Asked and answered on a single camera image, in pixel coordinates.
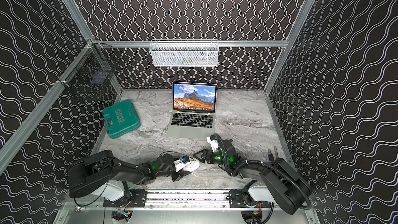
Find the silver laptop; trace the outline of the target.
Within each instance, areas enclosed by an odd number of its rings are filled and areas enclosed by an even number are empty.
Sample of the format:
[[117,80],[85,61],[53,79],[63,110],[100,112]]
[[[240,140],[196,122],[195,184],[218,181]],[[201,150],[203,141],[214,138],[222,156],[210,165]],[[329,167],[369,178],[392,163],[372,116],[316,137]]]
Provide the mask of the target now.
[[169,139],[205,141],[215,133],[216,84],[173,82]]

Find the white wireless mouse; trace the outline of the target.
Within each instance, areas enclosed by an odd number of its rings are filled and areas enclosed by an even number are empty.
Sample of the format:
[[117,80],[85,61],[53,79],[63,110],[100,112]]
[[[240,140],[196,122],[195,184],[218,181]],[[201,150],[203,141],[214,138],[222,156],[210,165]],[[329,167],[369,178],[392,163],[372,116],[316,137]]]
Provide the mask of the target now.
[[193,171],[197,170],[199,167],[200,167],[200,162],[193,159],[193,160],[190,160],[189,162],[183,164],[182,171],[193,172]]

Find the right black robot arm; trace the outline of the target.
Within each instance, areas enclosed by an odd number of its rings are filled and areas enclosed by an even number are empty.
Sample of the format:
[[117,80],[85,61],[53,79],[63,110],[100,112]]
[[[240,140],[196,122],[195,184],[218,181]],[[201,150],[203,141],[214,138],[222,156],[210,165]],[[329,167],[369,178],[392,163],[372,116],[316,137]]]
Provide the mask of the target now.
[[257,207],[263,202],[274,203],[290,215],[298,209],[312,208],[310,185],[283,158],[268,162],[247,159],[239,155],[232,140],[212,135],[207,141],[211,149],[194,153],[194,158],[201,163],[219,165],[231,177],[251,180],[234,202],[247,207]]

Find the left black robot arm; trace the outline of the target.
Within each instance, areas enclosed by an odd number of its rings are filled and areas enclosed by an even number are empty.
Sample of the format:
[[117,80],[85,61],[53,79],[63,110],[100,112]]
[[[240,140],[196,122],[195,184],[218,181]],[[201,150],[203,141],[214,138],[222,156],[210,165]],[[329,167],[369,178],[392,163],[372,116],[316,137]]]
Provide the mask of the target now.
[[74,162],[68,168],[69,196],[82,198],[111,180],[148,185],[157,177],[171,177],[177,181],[190,174],[183,169],[192,162],[188,155],[176,157],[170,153],[159,155],[155,161],[131,164],[104,150]]

